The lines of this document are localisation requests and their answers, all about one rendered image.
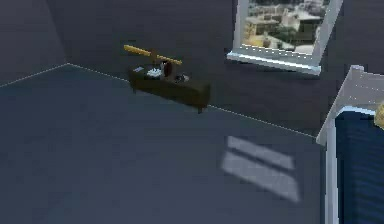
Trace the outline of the white bed with blue cover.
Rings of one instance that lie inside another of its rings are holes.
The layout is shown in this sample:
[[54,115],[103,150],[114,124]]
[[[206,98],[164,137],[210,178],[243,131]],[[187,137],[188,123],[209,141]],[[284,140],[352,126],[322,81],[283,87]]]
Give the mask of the white bed with blue cover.
[[384,224],[384,75],[350,67],[316,142],[325,147],[324,224]]

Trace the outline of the dark brown low cabinet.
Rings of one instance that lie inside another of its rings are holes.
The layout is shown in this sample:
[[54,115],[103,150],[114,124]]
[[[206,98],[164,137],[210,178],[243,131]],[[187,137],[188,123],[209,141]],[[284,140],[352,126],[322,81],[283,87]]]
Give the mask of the dark brown low cabinet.
[[199,113],[206,108],[210,101],[211,85],[196,79],[187,82],[175,82],[175,75],[168,77],[150,77],[147,75],[150,67],[141,65],[144,70],[134,72],[128,70],[128,80],[133,92],[137,90],[163,97],[181,104],[194,107]]

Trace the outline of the yellow baseball bat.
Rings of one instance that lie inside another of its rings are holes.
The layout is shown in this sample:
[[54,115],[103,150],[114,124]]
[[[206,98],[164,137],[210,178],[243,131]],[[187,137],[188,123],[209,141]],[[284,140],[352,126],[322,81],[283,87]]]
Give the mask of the yellow baseball bat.
[[176,65],[181,65],[182,64],[181,60],[176,60],[176,59],[172,59],[172,58],[169,58],[169,57],[165,57],[165,56],[159,55],[157,53],[154,53],[153,51],[147,51],[145,49],[141,49],[141,48],[138,48],[138,47],[135,47],[135,46],[123,45],[123,48],[124,48],[125,51],[131,52],[131,53],[136,53],[136,54],[139,54],[139,55],[148,56],[148,57],[154,58],[155,60],[156,59],[165,60],[165,61],[169,61],[169,62],[171,62],[173,64],[176,64]]

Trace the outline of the white framed window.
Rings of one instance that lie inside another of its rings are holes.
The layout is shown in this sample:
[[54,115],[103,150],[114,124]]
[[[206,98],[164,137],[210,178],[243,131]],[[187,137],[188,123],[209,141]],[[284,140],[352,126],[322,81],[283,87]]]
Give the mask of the white framed window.
[[227,58],[318,75],[342,5],[343,0],[237,0]]

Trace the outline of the yellow pillow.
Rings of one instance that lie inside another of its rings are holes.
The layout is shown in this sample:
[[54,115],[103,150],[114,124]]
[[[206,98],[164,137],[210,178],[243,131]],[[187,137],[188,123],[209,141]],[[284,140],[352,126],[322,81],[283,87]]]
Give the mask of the yellow pillow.
[[380,104],[375,111],[374,124],[384,130],[384,103]]

